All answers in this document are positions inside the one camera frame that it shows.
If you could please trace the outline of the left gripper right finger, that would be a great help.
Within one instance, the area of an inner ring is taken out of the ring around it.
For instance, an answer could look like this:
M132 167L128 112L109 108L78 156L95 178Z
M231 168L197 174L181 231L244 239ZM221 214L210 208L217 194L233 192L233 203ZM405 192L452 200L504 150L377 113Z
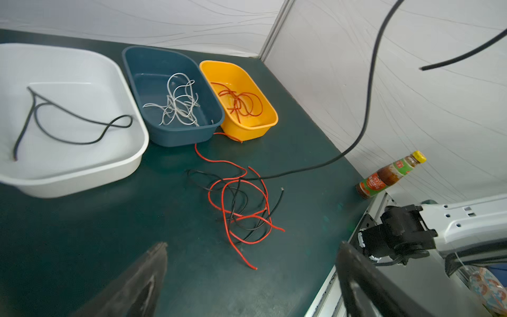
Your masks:
M335 267L348 316L432 315L348 242L340 244Z

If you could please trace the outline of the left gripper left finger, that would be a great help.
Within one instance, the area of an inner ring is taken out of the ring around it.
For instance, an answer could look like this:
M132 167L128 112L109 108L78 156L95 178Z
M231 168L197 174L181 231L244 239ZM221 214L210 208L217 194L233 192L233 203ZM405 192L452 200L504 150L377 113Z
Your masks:
M157 243L73 316L154 316L168 263L167 244Z

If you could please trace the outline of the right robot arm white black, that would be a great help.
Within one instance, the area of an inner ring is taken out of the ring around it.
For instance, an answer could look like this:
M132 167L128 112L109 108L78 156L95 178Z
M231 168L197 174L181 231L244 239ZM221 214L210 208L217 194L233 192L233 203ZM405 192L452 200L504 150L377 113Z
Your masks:
M460 203L397 206L383 201L380 218L364 216L355 248L381 266L407 264L435 250L446 275L465 265L506 263L506 195Z

